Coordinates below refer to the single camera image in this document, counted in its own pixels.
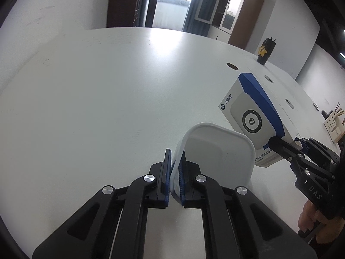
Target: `brown cabinet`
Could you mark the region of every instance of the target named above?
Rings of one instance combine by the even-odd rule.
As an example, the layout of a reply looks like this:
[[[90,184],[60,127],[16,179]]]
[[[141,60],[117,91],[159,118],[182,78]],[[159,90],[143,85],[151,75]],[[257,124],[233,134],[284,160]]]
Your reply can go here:
[[[264,0],[220,0],[212,25],[230,34],[228,43],[245,49]]]

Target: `window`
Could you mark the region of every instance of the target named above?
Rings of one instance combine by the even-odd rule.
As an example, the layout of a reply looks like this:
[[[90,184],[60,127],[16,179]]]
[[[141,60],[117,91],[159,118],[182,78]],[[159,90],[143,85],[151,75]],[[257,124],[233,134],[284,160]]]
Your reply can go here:
[[[241,10],[243,0],[229,0],[219,29],[231,34]]]
[[[212,24],[219,0],[200,0],[195,19]]]

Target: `yellow star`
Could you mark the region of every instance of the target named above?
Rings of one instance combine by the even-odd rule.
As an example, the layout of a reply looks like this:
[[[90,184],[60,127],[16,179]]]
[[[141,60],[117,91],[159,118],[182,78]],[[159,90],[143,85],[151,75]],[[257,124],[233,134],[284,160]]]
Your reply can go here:
[[[263,57],[265,53],[267,53],[267,51],[265,50],[265,46],[261,46],[259,48],[258,54],[260,54]]]

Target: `doorway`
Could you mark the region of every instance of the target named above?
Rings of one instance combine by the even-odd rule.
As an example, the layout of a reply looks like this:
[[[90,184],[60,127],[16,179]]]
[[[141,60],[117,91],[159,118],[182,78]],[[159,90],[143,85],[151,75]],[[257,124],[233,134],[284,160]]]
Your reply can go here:
[[[182,31],[191,0],[147,0],[145,27]]]

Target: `white plastic container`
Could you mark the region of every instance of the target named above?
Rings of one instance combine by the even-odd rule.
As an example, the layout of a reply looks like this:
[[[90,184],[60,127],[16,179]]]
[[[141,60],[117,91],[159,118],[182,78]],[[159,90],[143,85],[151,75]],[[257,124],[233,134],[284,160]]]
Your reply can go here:
[[[170,192],[180,201],[178,166],[185,151],[186,160],[199,165],[201,173],[221,186],[247,186],[255,161],[255,149],[244,134],[213,123],[198,123],[178,143],[172,159]]]

